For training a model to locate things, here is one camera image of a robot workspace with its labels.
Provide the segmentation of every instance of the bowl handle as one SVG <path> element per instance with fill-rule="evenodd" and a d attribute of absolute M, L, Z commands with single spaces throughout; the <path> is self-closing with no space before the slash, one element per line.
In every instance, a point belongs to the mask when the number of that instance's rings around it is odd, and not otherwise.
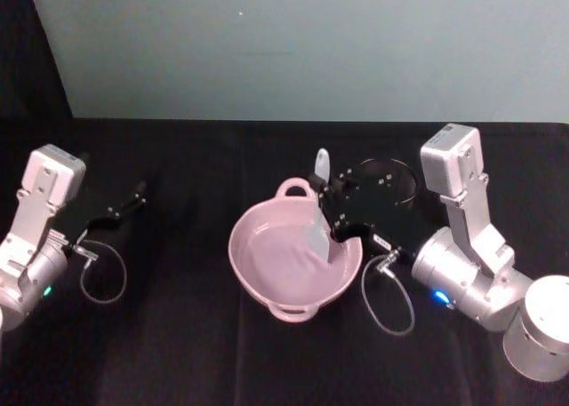
<path fill-rule="evenodd" d="M 268 310 L 278 320 L 288 323 L 302 323 L 310 320 L 318 312 L 317 306 L 301 306 L 298 308 L 282 308 L 277 304 L 268 304 Z"/>
<path fill-rule="evenodd" d="M 306 193 L 307 197 L 315 199 L 317 194 L 314 192 L 312 188 L 310 188 L 310 184 L 303 178 L 289 178 L 286 179 L 276 191 L 275 197 L 284 197 L 286 196 L 286 192 L 293 187 L 302 188 L 304 193 Z"/>

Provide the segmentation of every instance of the black curtain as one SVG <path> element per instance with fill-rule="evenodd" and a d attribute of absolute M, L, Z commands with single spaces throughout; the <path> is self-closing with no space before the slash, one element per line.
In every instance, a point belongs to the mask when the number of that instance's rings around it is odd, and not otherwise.
<path fill-rule="evenodd" d="M 0 118 L 71 116 L 34 0 L 0 0 Z"/>

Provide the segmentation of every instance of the blue led light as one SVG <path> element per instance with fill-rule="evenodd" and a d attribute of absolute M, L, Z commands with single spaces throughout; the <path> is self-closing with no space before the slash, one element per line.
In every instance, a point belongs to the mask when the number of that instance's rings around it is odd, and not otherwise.
<path fill-rule="evenodd" d="M 446 294 L 444 292 L 435 291 L 433 293 L 433 295 L 435 296 L 435 298 L 437 299 L 438 302 L 441 302 L 441 303 L 445 304 L 446 306 L 448 306 L 451 303 L 451 300 L 446 296 Z"/>

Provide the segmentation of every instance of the plastic spatula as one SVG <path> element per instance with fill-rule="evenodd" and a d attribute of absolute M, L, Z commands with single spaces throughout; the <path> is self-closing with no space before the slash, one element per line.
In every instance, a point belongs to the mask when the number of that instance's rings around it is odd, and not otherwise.
<path fill-rule="evenodd" d="M 314 173 L 328 182 L 330 178 L 330 156 L 325 148 L 318 150 L 317 159 L 314 165 Z M 330 251 L 330 241 L 324 226 L 324 215 L 315 202 L 314 221 L 307 229 L 307 240 L 309 248 L 324 262 L 328 262 L 328 253 Z"/>

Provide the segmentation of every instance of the black tablecloth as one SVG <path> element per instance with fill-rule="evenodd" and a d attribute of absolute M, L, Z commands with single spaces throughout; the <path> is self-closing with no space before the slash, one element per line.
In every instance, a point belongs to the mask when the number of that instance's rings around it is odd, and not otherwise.
<path fill-rule="evenodd" d="M 227 255 L 231 228 L 319 147 L 339 170 L 368 157 L 420 168 L 442 124 L 75 120 L 0 123 L 0 229 L 16 207 L 29 152 L 52 142 L 91 155 L 85 186 L 109 204 L 141 178 L 147 209 L 113 235 L 129 267 L 119 304 L 78 289 L 80 263 L 20 328 L 4 334 L 0 404 L 568 404 L 567 379 L 520 377 L 501 335 L 437 305 L 401 274 L 417 312 L 406 338 L 374 325 L 358 283 L 303 324 L 279 322 L 243 291 Z M 569 128 L 479 125 L 493 224 L 532 278 L 567 275 Z M 388 282 L 373 304 L 392 324 L 405 308 Z"/>

